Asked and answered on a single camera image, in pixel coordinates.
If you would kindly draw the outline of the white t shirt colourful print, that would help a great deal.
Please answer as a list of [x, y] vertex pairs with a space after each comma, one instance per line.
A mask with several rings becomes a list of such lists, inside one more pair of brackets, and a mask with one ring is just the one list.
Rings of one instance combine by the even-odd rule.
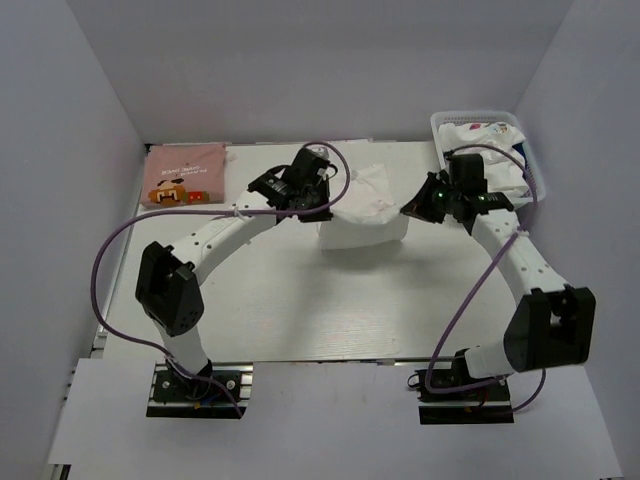
[[511, 197], [522, 197], [528, 192], [522, 170], [502, 153], [487, 149], [490, 145], [514, 157], [520, 157], [513, 150], [517, 143], [524, 142], [524, 134], [506, 122], [469, 122], [462, 125], [445, 123], [438, 127], [438, 138], [443, 151], [456, 147], [478, 144], [478, 147], [458, 151], [458, 154], [479, 154], [484, 162], [484, 174], [490, 192], [502, 192]]

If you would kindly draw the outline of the white t shirt robot print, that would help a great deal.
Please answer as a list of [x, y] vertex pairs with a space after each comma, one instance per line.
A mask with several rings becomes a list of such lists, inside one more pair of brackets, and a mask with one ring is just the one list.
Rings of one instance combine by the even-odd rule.
[[351, 170], [345, 196], [332, 208], [333, 218], [317, 228], [321, 250], [380, 245], [405, 238], [409, 219], [400, 213], [384, 164]]

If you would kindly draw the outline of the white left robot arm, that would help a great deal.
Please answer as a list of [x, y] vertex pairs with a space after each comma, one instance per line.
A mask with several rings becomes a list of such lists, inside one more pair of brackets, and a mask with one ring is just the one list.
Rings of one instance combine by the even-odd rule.
[[301, 222], [330, 220], [330, 170], [337, 167], [328, 158], [303, 147], [291, 164], [250, 182], [228, 217], [218, 214], [169, 245], [154, 241], [144, 249], [135, 298], [159, 331], [177, 387], [188, 398], [202, 398], [211, 387], [212, 364], [197, 329], [205, 313], [201, 285], [238, 249], [282, 222], [282, 212], [304, 212]]

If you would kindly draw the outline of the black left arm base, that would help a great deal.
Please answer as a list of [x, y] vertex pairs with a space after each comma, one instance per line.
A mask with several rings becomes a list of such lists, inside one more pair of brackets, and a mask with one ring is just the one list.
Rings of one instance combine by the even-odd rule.
[[[211, 377], [222, 384], [244, 414], [253, 384], [251, 364], [218, 364]], [[223, 390], [210, 383], [181, 378], [164, 363], [157, 363], [151, 380], [146, 416], [149, 418], [230, 419], [240, 415]]]

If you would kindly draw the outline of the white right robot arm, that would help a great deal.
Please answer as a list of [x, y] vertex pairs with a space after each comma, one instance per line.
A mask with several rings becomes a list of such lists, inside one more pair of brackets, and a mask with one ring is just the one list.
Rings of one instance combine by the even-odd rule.
[[499, 272], [515, 302], [515, 312], [496, 341], [459, 351], [449, 378], [438, 385], [435, 367], [425, 374], [426, 390], [472, 399], [487, 386], [515, 373], [580, 365], [590, 354], [596, 299], [587, 287], [573, 287], [544, 259], [528, 236], [515, 206], [491, 192], [478, 154], [455, 148], [447, 169], [429, 173], [403, 215], [429, 223], [452, 217], [490, 255], [491, 262], [470, 291], [475, 296]]

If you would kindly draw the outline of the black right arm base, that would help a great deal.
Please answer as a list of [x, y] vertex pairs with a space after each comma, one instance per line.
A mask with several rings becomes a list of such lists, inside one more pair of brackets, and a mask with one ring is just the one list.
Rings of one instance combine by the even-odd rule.
[[424, 386], [426, 370], [416, 370], [407, 386], [418, 393], [421, 425], [512, 424], [514, 416], [505, 383], [451, 394], [433, 394]]

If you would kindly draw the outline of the blue t shirt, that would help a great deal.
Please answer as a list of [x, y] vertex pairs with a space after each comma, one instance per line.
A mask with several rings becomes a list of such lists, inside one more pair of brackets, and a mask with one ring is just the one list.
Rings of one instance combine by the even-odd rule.
[[524, 143], [520, 142], [520, 143], [515, 144], [513, 146], [513, 150], [518, 153], [518, 155], [520, 157], [519, 162], [524, 168], [524, 170], [522, 172], [523, 180], [525, 182], [528, 182], [529, 181], [529, 172], [528, 172], [528, 169], [527, 169], [528, 164], [527, 164], [527, 156], [526, 156], [526, 153], [524, 151]]

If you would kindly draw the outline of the white plastic basket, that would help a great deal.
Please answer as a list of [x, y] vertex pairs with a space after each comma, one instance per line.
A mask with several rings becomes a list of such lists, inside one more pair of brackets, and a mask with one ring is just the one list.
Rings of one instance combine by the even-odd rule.
[[[475, 111], [442, 111], [434, 113], [430, 118], [431, 131], [433, 134], [433, 139], [435, 143], [435, 148], [437, 152], [437, 156], [440, 163], [440, 168], [442, 170], [449, 170], [449, 160], [448, 158], [454, 154], [458, 154], [458, 151], [475, 148], [478, 147], [478, 144], [469, 144], [465, 146], [456, 147], [450, 151], [443, 151], [440, 143], [440, 139], [438, 138], [438, 127], [445, 123], [454, 123], [455, 125], [462, 125], [469, 122], [506, 122], [511, 124], [512, 126], [518, 128], [523, 134], [523, 128], [519, 124], [516, 116], [506, 112], [506, 111], [493, 111], [493, 110], [475, 110]], [[527, 156], [527, 164], [528, 164], [528, 172], [529, 172], [529, 181], [526, 182], [528, 186], [528, 192], [522, 197], [511, 197], [507, 196], [511, 203], [520, 208], [533, 200], [541, 201], [545, 198], [546, 195], [546, 187], [544, 185], [544, 181], [542, 179], [542, 175], [540, 173], [540, 169], [538, 168], [537, 161], [535, 159], [535, 155], [533, 150], [525, 136], [524, 143], [524, 151]], [[523, 166], [518, 163], [518, 161], [509, 155], [508, 153], [501, 151], [500, 149], [486, 145], [487, 149], [493, 149], [497, 152], [502, 153], [508, 159], [513, 161], [517, 167], [519, 167], [522, 172], [524, 170]]]

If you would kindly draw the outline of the folded pink t shirt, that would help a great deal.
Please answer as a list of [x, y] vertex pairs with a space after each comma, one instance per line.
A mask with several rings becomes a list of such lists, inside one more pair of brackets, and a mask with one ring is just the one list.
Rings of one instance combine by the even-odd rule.
[[223, 143], [151, 146], [140, 205], [153, 209], [223, 203], [226, 157]]

